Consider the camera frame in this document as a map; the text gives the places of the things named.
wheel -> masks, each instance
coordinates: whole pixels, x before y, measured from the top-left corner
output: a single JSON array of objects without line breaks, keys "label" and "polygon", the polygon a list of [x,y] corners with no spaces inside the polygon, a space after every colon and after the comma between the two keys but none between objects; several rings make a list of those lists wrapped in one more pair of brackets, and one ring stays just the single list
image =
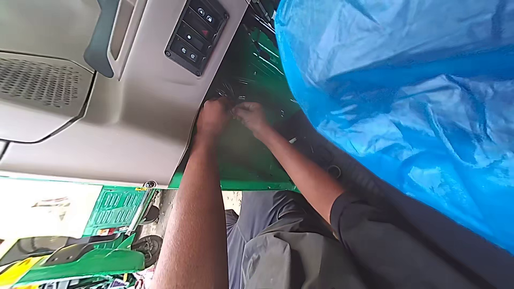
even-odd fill
[{"label": "wheel", "polygon": [[159,217],[160,211],[159,208],[156,206],[150,206],[148,209],[148,212],[146,212],[146,215],[144,215],[144,221],[141,223],[142,225],[148,225],[152,224],[158,217]]},{"label": "wheel", "polygon": [[146,269],[157,262],[161,247],[162,238],[156,235],[150,235],[134,242],[131,249],[144,254],[144,268]]}]

forearm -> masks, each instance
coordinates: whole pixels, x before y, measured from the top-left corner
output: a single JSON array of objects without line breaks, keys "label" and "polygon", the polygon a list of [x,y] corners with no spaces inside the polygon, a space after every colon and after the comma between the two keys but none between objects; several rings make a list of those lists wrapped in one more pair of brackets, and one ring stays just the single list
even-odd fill
[{"label": "forearm", "polygon": [[342,186],[272,127],[256,137],[269,148],[309,203],[330,222],[332,204],[343,193]]},{"label": "forearm", "polygon": [[227,288],[227,236],[215,143],[197,136],[168,220],[153,288]]}]

overhead control panel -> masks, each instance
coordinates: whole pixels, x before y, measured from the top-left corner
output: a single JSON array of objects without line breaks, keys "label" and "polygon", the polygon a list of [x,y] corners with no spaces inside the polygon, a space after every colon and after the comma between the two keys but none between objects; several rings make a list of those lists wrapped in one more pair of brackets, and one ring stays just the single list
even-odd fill
[{"label": "overhead control panel", "polygon": [[228,19],[216,0],[190,0],[164,50],[169,59],[201,76]]}]

person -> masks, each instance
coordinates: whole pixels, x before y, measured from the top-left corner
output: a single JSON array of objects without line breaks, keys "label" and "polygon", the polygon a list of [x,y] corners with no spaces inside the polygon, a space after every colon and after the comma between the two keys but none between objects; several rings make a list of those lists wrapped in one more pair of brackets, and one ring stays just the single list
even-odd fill
[{"label": "person", "polygon": [[230,118],[208,100],[164,235],[153,288],[476,288],[388,215],[345,190],[245,102],[231,113],[264,143],[301,194],[244,192],[224,212],[216,142]]}]

blue tarp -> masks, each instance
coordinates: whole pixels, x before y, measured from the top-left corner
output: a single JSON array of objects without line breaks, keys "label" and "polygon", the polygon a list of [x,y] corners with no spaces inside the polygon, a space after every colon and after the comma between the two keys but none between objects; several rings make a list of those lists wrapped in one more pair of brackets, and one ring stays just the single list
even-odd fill
[{"label": "blue tarp", "polygon": [[322,135],[514,254],[514,0],[282,0],[275,25]]}]

